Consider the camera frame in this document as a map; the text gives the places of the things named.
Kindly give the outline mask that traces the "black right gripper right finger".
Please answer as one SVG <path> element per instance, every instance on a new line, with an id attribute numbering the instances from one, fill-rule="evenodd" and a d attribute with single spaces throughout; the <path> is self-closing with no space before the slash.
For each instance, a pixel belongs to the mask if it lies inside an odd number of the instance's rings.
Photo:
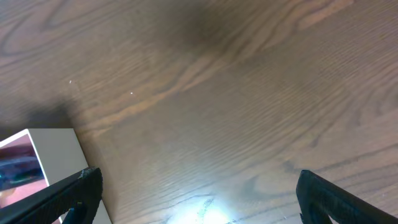
<path id="1" fill-rule="evenodd" d="M 397 218 L 332 184 L 310 170 L 302 170 L 296 186 L 303 224 L 397 223 Z"/>

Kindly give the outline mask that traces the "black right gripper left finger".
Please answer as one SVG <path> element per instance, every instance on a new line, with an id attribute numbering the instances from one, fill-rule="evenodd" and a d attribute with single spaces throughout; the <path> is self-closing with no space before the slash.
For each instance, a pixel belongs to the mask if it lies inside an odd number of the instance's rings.
<path id="1" fill-rule="evenodd" d="M 103 193 L 97 167 L 83 169 L 23 200 L 1 209 L 1 224 L 92 224 Z"/>

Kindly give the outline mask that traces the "white box with pink interior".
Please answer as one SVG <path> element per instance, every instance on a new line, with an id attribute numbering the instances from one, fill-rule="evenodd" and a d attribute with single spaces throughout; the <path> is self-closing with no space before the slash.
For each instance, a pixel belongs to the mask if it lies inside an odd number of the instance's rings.
<path id="1" fill-rule="evenodd" d="M 24 129 L 1 141 L 1 149 L 13 146 L 33 148 L 44 178 L 1 191 L 1 209 L 90 167 L 72 129 Z M 63 223 L 65 217 L 63 214 L 53 223 Z M 93 223 L 110 221 L 101 200 Z"/>

